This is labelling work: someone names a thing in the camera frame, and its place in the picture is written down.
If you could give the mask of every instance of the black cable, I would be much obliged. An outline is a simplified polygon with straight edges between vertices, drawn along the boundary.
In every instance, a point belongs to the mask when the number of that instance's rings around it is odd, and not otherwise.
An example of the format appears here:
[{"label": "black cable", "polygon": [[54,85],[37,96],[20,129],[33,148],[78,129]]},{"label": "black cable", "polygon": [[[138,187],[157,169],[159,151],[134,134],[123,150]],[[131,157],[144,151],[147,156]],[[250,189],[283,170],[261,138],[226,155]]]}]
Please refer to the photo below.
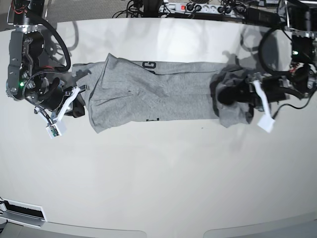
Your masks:
[{"label": "black cable", "polygon": [[166,3],[165,3],[165,2],[163,2],[163,5],[164,5],[164,12],[165,12],[165,9],[167,9],[167,10],[169,11],[169,13],[172,13],[172,12],[168,9],[168,7],[166,6]]},{"label": "black cable", "polygon": [[59,43],[60,47],[63,50],[65,60],[66,60],[66,66],[55,67],[54,69],[58,72],[68,72],[68,70],[71,67],[70,55],[63,39],[60,37],[58,32],[46,20],[34,14],[29,8],[27,8],[26,10],[26,17],[31,18],[38,24],[42,24],[43,26],[45,26],[51,32],[51,34],[55,37],[55,39],[57,40],[57,42]]},{"label": "black cable", "polygon": [[188,15],[188,18],[189,18],[190,16],[192,16],[191,19],[193,19],[193,18],[195,17],[195,13],[196,13],[196,12],[197,12],[197,10],[193,10],[192,13]]},{"label": "black cable", "polygon": [[312,92],[312,94],[309,96],[307,102],[306,102],[302,107],[299,107],[299,108],[298,108],[298,107],[293,106],[292,104],[285,103],[285,104],[281,105],[281,106],[276,110],[276,112],[273,114],[272,118],[275,119],[275,118],[277,117],[279,111],[281,110],[281,108],[283,108],[283,107],[285,107],[285,106],[289,106],[289,107],[292,107],[292,108],[297,109],[297,110],[300,110],[300,109],[303,109],[303,108],[307,107],[308,104],[309,104],[309,102],[311,101],[313,95],[315,94],[316,90],[317,90],[317,88]]},{"label": "black cable", "polygon": [[286,34],[286,32],[284,31],[284,29],[282,28],[281,30],[282,30],[282,32],[284,33],[284,35],[292,42],[292,41],[293,41],[292,38],[290,38],[289,35]]},{"label": "black cable", "polygon": [[134,6],[136,6],[137,11],[139,14],[143,17],[143,12],[140,10],[141,6],[143,6],[143,0],[139,0],[138,2],[134,3]]},{"label": "black cable", "polygon": [[130,0],[129,2],[128,2],[128,4],[127,4],[127,9],[126,9],[126,18],[128,18],[128,12],[129,12],[129,4],[131,3],[131,2],[133,2],[133,0]]},{"label": "black cable", "polygon": [[49,123],[50,125],[52,125],[53,122],[52,122],[50,116],[47,114],[47,112],[45,112],[45,110],[44,110],[42,107],[40,107],[39,105],[36,105],[35,103],[31,102],[27,97],[25,97],[26,86],[27,86],[27,85],[31,82],[31,80],[33,80],[36,76],[38,76],[38,75],[40,75],[40,74],[44,74],[44,73],[56,73],[56,72],[53,71],[53,70],[45,70],[45,71],[40,71],[40,72],[37,72],[37,73],[33,74],[33,75],[26,81],[26,83],[25,83],[24,86],[23,86],[23,89],[22,89],[22,97],[23,97],[27,102],[29,102],[30,104],[32,104],[33,106],[35,106],[36,108],[38,108],[38,109],[41,111],[41,113],[45,116],[45,118],[48,120],[48,123]]},{"label": "black cable", "polygon": [[[239,2],[239,1],[234,1],[234,3],[236,4],[234,6],[234,8],[232,9],[235,13],[237,14],[240,14],[240,15],[243,15],[245,16],[245,12],[247,11],[247,6],[245,6],[242,2]],[[240,10],[238,8],[236,8],[236,6],[241,6],[243,7],[243,10]]]},{"label": "black cable", "polygon": [[60,66],[65,67],[65,65],[63,65],[63,64],[60,63],[60,62],[58,62],[58,60],[56,60],[53,56],[51,56],[50,53],[49,53],[45,48],[44,48],[44,52],[48,55],[48,57],[49,57],[52,61],[58,63]]},{"label": "black cable", "polygon": [[120,13],[118,16],[116,16],[115,18],[118,18],[119,16],[125,14],[125,11],[123,11],[122,13]]},{"label": "black cable", "polygon": [[137,8],[133,8],[134,6],[130,6],[129,7],[129,12],[131,14],[131,17],[139,17],[139,15],[143,15],[143,12],[140,11],[140,9],[137,9]]},{"label": "black cable", "polygon": [[271,68],[269,68],[267,66],[267,64],[264,61],[263,58],[263,48],[264,48],[264,43],[266,42],[266,40],[268,39],[268,37],[276,30],[280,29],[280,27],[272,27],[270,28],[267,32],[265,32],[265,34],[263,35],[260,44],[259,44],[259,49],[258,49],[258,55],[259,55],[259,62],[261,67],[269,74],[271,75],[285,75],[285,76],[291,76],[291,73],[289,71],[277,71],[277,70],[273,70]]},{"label": "black cable", "polygon": [[60,55],[60,56],[64,56],[62,53],[58,52],[58,50],[60,50],[59,48],[56,49],[56,54]]},{"label": "black cable", "polygon": [[186,15],[186,12],[187,12],[187,7],[188,7],[188,5],[189,5],[189,4],[192,4],[192,3],[191,3],[191,2],[189,2],[189,3],[187,3],[187,4],[186,4],[186,6],[185,6],[185,12],[184,12],[184,14],[185,14],[185,15]]},{"label": "black cable", "polygon": [[44,101],[44,100],[47,100],[49,97],[52,96],[54,90],[59,86],[59,83],[60,83],[60,79],[59,78],[55,78],[53,80],[53,82],[50,84],[50,89],[48,90],[48,92],[46,92],[45,94],[43,95],[39,95],[38,96],[38,101]]},{"label": "black cable", "polygon": [[304,95],[301,92],[296,91],[296,90],[291,89],[291,88],[285,88],[285,87],[273,87],[272,90],[270,91],[270,93],[289,94],[289,95],[293,95],[294,97],[298,98],[299,100],[304,98]]},{"label": "black cable", "polygon": [[223,13],[224,13],[225,8],[230,5],[230,1],[227,1],[227,2],[224,1],[224,3],[226,3],[226,4],[223,5]]},{"label": "black cable", "polygon": [[116,13],[112,16],[112,18],[115,18],[114,16],[115,16],[116,14],[118,14],[118,13],[123,13],[123,12],[125,12],[125,10],[124,10],[124,11],[118,11],[118,12],[116,12]]},{"label": "black cable", "polygon": [[253,1],[257,1],[257,0],[251,0],[251,1],[247,1],[247,2],[244,2],[244,3],[242,3],[242,4],[239,4],[239,5],[236,5],[236,6],[234,6],[231,10],[236,9],[236,8],[239,7],[239,6],[244,6],[244,7],[246,7],[245,4],[251,3],[251,2],[253,2]]}]

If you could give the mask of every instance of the white table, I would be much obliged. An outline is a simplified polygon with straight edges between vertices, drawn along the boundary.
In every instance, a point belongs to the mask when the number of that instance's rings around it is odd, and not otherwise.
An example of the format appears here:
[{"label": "white table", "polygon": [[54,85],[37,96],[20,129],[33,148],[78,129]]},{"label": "white table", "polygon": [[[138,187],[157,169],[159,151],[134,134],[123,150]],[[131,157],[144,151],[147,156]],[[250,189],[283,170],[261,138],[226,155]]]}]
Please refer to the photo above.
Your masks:
[{"label": "white table", "polygon": [[[72,63],[108,53],[129,60],[234,62],[254,67],[258,27],[186,19],[77,22]],[[71,22],[58,25],[68,46]],[[51,140],[27,102],[5,94],[10,32],[0,33],[0,196],[43,206],[50,222],[201,238],[208,230],[266,223],[317,208],[316,99],[284,108],[271,134],[216,120],[131,122],[96,134],[88,116],[66,118]],[[279,35],[286,67],[290,46]],[[294,100],[295,105],[303,102]]]}]

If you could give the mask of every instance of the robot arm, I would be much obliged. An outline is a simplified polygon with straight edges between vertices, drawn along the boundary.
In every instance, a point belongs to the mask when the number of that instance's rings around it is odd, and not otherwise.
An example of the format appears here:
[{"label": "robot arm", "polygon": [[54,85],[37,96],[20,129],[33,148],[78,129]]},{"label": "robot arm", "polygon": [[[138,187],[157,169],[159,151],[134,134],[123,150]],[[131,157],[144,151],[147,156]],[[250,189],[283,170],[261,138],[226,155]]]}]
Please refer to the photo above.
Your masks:
[{"label": "robot arm", "polygon": [[[6,91],[14,100],[25,99],[34,105],[35,113],[41,113],[48,127],[51,128],[55,123],[54,116],[57,117],[60,112],[77,118],[83,116],[85,111],[77,96],[72,96],[74,92],[72,87],[65,89],[59,77],[55,77],[53,81],[47,79],[48,74],[67,73],[71,67],[71,61],[68,49],[60,35],[42,19],[44,2],[45,0],[12,1],[15,31],[11,34],[9,45],[10,64]],[[38,29],[39,24],[45,26],[60,44],[66,66],[41,66],[39,56],[44,51],[45,41]],[[76,95],[84,90],[85,87],[75,90]],[[63,108],[65,103],[68,104],[67,110]],[[51,111],[52,116],[49,116],[45,109]],[[62,135],[64,130],[57,131],[53,133],[55,136]]]},{"label": "robot arm", "polygon": [[[259,62],[271,76],[259,73],[249,75],[239,85],[223,90],[218,95],[218,100],[221,103],[225,105],[231,105],[234,102],[249,103],[252,108],[260,111],[265,111],[267,108],[265,104],[286,100],[289,95],[300,100],[308,98],[307,103],[301,108],[283,104],[279,109],[284,106],[302,109],[309,103],[317,89],[317,5],[309,4],[309,2],[305,4],[298,0],[286,0],[280,12],[280,17],[284,19],[284,22],[282,21],[269,29],[263,35],[259,45]],[[292,45],[291,68],[288,71],[273,70],[263,58],[264,44],[276,30],[282,30],[284,33],[284,30],[288,30],[292,33],[291,37],[286,35]],[[261,93],[259,93],[259,88],[256,87],[255,82],[261,84],[261,89],[266,95],[265,102],[260,97]],[[271,116],[272,119],[276,118],[279,109]]]}]

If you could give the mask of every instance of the folded shirt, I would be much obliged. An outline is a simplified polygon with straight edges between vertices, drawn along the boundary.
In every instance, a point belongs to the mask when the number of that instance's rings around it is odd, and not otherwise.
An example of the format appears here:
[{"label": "folded shirt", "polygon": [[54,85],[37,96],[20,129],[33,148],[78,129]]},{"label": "folded shirt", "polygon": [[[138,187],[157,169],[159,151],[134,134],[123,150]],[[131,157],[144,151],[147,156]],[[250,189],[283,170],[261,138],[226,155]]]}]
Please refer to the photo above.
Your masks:
[{"label": "folded shirt", "polygon": [[250,123],[247,103],[222,105],[225,87],[247,75],[223,63],[138,62],[108,55],[105,62],[77,64],[72,75],[82,93],[91,126],[99,133],[130,121],[219,119],[229,127]]}]

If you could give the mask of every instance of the power strip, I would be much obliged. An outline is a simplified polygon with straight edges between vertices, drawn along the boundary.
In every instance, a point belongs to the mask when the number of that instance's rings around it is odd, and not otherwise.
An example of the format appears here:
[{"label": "power strip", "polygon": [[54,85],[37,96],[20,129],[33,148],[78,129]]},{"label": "power strip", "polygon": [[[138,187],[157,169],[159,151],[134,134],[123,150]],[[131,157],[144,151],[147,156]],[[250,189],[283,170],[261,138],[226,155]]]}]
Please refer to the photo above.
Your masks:
[{"label": "power strip", "polygon": [[[243,18],[232,11],[229,7],[224,8],[221,5],[211,5],[211,4],[195,4],[195,6],[200,5],[202,8],[200,11],[195,11],[195,13],[205,13],[205,14],[217,14],[225,15],[233,18]],[[183,13],[187,15],[193,14],[193,10],[188,10],[188,3],[176,3],[169,2],[162,5],[159,9],[160,13]]]}]

